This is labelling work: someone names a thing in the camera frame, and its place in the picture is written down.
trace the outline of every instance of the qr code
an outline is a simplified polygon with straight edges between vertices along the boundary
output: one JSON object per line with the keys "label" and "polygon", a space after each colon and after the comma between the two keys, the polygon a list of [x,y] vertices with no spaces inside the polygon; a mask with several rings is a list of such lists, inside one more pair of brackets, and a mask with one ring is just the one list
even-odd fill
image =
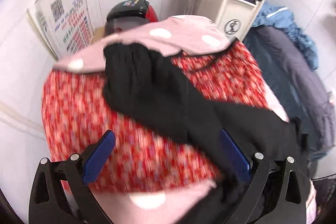
{"label": "qr code", "polygon": [[55,0],[50,5],[50,8],[51,8],[52,14],[54,16],[54,20],[56,22],[64,14],[64,8],[63,8],[62,0]]}

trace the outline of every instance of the black plastic bracket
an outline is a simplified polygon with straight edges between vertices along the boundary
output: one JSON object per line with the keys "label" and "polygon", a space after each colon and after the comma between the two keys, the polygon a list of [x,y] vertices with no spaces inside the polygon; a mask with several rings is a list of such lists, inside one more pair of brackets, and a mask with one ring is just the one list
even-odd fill
{"label": "black plastic bracket", "polygon": [[73,154],[66,161],[50,162],[43,158],[36,171],[29,203],[29,224],[80,224],[70,209],[61,180],[68,181],[73,197],[89,224],[113,224],[84,184],[83,168],[95,149],[111,134],[108,130],[82,155]]}
{"label": "black plastic bracket", "polygon": [[280,167],[273,161],[266,158],[252,158],[254,165],[254,175],[251,183],[244,192],[244,195],[232,214],[224,221],[224,224],[246,224],[249,222],[262,193],[268,177],[274,170],[279,171],[277,188],[272,198],[273,209],[256,220],[255,224],[284,224],[306,223],[306,205],[302,200],[302,183],[298,167],[292,157],[285,159]]}

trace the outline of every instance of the blue jacket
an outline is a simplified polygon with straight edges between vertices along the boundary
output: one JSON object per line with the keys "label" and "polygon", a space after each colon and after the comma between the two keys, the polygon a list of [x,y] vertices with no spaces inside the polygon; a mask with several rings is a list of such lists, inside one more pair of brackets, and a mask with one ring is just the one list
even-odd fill
{"label": "blue jacket", "polygon": [[265,2],[252,27],[273,26],[282,30],[305,57],[309,67],[316,70],[319,59],[315,42],[294,22],[294,14],[285,6]]}

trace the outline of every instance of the red patterned fabric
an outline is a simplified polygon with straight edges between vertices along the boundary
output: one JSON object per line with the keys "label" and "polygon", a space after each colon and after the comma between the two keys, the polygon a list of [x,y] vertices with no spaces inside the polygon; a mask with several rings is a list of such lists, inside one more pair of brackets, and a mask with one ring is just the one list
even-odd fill
{"label": "red patterned fabric", "polygon": [[[214,56],[174,57],[171,62],[211,100],[267,107],[261,72],[238,42],[214,64]],[[42,118],[53,161],[66,160],[95,143],[107,129],[116,146],[92,190],[158,191],[214,178],[217,168],[189,145],[177,145],[111,110],[102,96],[104,73],[52,71],[43,88]]]}

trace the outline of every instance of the pink polka dot fabric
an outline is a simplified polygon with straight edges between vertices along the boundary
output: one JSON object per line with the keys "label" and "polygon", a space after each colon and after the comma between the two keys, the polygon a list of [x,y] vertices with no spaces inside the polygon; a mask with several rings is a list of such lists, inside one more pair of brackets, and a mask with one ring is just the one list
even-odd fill
{"label": "pink polka dot fabric", "polygon": [[[172,58],[207,99],[267,107],[261,72],[249,51],[238,42],[211,66],[214,56]],[[205,155],[177,145],[110,109],[102,96],[105,74],[53,70],[43,87],[42,118],[53,161],[66,160],[95,143],[107,129],[116,146],[91,190],[158,191],[183,187],[218,175]]]}
{"label": "pink polka dot fabric", "polygon": [[182,15],[104,37],[94,45],[62,58],[53,68],[74,73],[105,71],[103,49],[107,44],[117,42],[126,45],[137,42],[163,56],[181,50],[192,55],[209,54],[223,51],[231,44],[208,18]]}

